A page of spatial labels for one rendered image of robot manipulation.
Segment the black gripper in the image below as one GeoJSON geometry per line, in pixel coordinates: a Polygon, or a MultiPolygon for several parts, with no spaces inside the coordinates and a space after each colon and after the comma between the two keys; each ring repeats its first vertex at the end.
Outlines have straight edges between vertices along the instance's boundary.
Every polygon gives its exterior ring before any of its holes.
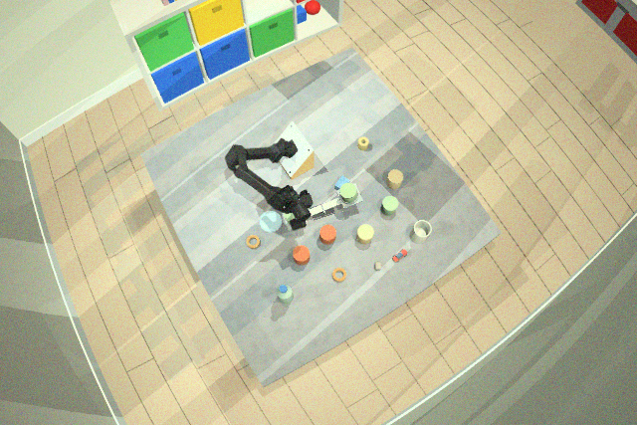
{"type": "Polygon", "coordinates": [[[296,219],[296,217],[295,217],[295,219],[292,219],[292,220],[290,221],[290,225],[291,225],[291,227],[292,227],[292,230],[293,230],[293,231],[295,231],[295,230],[298,230],[298,229],[301,229],[301,228],[306,227],[306,226],[307,226],[307,223],[306,223],[306,221],[305,221],[305,222],[300,223],[300,222],[296,219]]]}

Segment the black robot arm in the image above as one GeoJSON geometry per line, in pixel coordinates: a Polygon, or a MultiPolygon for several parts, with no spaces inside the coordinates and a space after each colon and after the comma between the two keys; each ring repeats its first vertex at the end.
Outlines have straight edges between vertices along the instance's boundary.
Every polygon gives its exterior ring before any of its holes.
{"type": "Polygon", "coordinates": [[[303,190],[298,194],[289,185],[283,188],[272,186],[250,170],[246,162],[246,160],[268,158],[272,163],[278,163],[283,156],[293,157],[298,151],[297,149],[292,139],[287,141],[282,137],[268,147],[245,149],[243,145],[234,144],[226,154],[225,161],[228,168],[234,171],[236,177],[260,192],[273,209],[285,214],[292,212],[296,219],[302,223],[312,215],[308,208],[311,208],[314,203],[308,191],[303,190]],[[283,208],[285,205],[287,206],[283,208]]]}

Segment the light blue block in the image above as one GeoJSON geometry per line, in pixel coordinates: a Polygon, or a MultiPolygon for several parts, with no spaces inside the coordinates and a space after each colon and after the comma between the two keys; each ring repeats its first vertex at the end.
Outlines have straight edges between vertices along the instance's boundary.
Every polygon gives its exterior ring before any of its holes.
{"type": "Polygon", "coordinates": [[[340,187],[341,187],[344,183],[349,183],[349,182],[350,182],[350,180],[349,180],[349,179],[347,179],[347,178],[346,178],[346,177],[344,177],[344,176],[341,176],[341,177],[338,179],[338,181],[336,182],[336,184],[334,185],[334,189],[339,190],[339,189],[340,189],[340,187]]]}

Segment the red toy car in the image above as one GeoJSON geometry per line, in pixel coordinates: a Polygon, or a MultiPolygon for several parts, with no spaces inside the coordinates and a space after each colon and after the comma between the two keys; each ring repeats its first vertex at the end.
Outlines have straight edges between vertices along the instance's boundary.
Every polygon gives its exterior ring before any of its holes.
{"type": "Polygon", "coordinates": [[[406,252],[405,249],[403,249],[403,250],[400,251],[400,253],[398,253],[397,255],[394,255],[392,259],[393,259],[393,261],[395,263],[397,263],[397,262],[399,262],[399,260],[401,258],[406,257],[406,256],[407,256],[407,252],[406,252]]]}

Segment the tan cylinder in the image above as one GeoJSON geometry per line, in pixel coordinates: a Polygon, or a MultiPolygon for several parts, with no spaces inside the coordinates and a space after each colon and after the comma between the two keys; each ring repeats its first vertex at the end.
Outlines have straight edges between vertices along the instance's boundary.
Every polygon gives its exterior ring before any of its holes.
{"type": "Polygon", "coordinates": [[[393,169],[388,173],[386,185],[390,189],[398,189],[401,186],[403,175],[398,169],[393,169]]]}
{"type": "Polygon", "coordinates": [[[357,240],[360,244],[368,244],[373,236],[373,228],[368,225],[362,225],[357,232],[357,240]]]}

